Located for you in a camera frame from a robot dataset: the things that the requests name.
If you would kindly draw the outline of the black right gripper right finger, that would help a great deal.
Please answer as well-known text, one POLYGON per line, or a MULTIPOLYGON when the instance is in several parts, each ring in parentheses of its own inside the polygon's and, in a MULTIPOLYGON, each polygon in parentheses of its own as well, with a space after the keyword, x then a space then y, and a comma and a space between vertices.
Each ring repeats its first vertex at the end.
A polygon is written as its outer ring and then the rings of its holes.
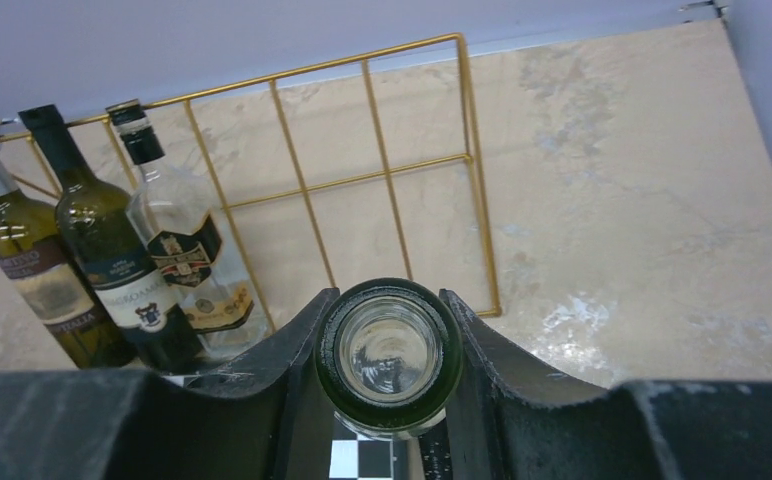
POLYGON ((772 479, 772 382, 602 388, 487 326, 442 290, 463 335, 447 408, 457 479, 772 479))

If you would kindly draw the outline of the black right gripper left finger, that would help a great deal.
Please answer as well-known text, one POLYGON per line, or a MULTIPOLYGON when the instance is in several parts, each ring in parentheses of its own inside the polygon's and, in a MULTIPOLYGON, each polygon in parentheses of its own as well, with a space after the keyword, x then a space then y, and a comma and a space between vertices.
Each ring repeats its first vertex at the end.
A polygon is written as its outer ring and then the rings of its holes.
POLYGON ((142 369, 0 373, 0 479, 324 479, 315 335, 338 290, 177 385, 142 369))

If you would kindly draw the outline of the clear glass bottle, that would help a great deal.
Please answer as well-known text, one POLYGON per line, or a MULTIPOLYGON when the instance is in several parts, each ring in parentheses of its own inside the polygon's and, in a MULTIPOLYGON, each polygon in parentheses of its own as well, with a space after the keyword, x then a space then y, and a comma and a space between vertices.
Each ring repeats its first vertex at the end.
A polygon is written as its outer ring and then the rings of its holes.
POLYGON ((322 315, 314 365, 335 418, 375 440, 419 437, 444 420, 463 339, 433 292, 402 278, 364 281, 322 315))

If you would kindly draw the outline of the dark green wine bottle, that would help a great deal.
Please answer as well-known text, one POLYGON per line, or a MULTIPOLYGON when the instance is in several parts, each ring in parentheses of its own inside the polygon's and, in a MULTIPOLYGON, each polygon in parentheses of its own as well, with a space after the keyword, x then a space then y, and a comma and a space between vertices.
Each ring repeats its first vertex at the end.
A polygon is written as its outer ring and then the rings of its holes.
POLYGON ((106 311, 145 365, 187 371, 203 345, 127 217, 129 194, 93 173, 55 105, 19 117, 61 184, 59 231, 106 311))

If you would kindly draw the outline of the clear square liquor bottle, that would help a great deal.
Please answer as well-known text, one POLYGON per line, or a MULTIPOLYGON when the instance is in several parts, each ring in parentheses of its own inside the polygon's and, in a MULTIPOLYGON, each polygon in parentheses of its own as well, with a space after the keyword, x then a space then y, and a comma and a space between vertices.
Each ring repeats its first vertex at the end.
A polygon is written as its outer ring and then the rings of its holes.
POLYGON ((141 174, 127 216, 177 292, 209 358, 232 359, 272 332, 211 182, 167 159, 136 99, 106 109, 141 174))

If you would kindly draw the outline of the green Primitivo wine bottle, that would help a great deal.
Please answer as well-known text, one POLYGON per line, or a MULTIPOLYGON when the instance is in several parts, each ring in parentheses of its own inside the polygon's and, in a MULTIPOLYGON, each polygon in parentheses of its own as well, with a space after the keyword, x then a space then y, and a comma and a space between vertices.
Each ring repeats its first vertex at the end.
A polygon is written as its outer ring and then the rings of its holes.
POLYGON ((55 207, 23 193, 1 161, 0 269, 78 368, 122 367, 136 358, 80 274, 55 207))

